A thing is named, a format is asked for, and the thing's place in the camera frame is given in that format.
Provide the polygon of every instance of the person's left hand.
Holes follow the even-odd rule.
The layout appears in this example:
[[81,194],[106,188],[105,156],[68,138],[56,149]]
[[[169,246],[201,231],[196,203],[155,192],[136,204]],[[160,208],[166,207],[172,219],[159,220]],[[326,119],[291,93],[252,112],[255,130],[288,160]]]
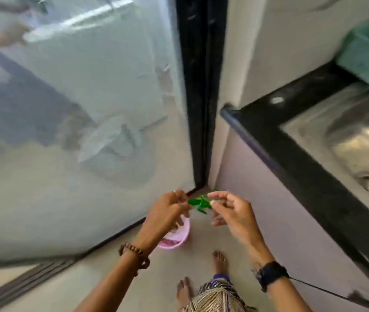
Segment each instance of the person's left hand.
[[190,209],[191,206],[184,191],[177,190],[163,194],[153,203],[132,245],[149,255],[170,230],[183,225],[180,215],[188,218]]

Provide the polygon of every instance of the black door frame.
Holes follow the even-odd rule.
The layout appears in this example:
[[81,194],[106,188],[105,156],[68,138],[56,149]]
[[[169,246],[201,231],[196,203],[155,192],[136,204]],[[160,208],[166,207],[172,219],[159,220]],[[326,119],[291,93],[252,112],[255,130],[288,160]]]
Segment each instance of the black door frame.
[[[225,43],[228,0],[174,0],[186,87],[193,159],[194,192],[207,184]],[[110,241],[142,224],[145,218],[83,254],[0,262],[0,268],[39,263],[0,287],[0,308],[70,267]]]

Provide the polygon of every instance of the black countertop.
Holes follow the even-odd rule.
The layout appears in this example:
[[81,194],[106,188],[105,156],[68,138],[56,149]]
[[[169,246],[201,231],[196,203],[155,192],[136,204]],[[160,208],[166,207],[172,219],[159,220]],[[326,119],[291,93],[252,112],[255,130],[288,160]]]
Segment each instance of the black countertop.
[[[329,63],[240,110],[227,104],[221,116],[369,276],[369,209],[280,129],[356,81]],[[284,101],[272,104],[273,97]]]

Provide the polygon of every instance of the patterned skirt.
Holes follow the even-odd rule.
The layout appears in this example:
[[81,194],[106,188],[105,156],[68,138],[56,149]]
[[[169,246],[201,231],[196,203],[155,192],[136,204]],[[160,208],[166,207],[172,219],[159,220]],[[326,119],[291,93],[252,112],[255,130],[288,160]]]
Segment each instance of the patterned skirt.
[[184,312],[254,312],[239,297],[229,277],[217,274],[200,287],[197,296],[183,309]]

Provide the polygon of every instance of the bare foot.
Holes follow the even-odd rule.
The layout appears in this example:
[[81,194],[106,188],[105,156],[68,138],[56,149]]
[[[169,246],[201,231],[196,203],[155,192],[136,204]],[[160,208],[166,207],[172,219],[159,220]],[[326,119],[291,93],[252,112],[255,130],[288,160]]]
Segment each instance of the bare foot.
[[213,272],[214,274],[228,275],[228,260],[221,251],[213,251]]
[[192,287],[190,286],[190,279],[184,278],[177,284],[177,301],[179,302],[179,308],[186,307],[192,299]]

